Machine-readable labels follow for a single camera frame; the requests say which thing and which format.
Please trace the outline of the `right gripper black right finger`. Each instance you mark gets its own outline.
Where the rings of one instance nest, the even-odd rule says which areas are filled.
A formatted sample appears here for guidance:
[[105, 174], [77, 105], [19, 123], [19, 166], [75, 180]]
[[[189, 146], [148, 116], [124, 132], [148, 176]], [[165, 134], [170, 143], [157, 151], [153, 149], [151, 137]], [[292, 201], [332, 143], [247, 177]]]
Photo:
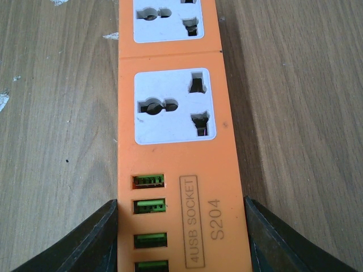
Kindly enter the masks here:
[[355, 271], [258, 201], [244, 197], [253, 271]]

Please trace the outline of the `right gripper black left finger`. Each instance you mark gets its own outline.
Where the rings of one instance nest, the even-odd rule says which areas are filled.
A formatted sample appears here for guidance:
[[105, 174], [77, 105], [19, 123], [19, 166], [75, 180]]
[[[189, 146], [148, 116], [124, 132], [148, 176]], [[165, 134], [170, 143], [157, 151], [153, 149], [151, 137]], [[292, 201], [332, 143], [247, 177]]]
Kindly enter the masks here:
[[117, 271], [117, 200], [112, 199], [15, 271]]

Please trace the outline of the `orange power strip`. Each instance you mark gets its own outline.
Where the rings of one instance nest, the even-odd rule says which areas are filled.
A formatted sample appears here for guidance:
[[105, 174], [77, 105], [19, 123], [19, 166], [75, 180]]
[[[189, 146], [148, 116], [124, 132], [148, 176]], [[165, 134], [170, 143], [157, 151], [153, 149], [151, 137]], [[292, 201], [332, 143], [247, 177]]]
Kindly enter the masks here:
[[120, 1], [119, 271], [251, 271], [215, 1]]

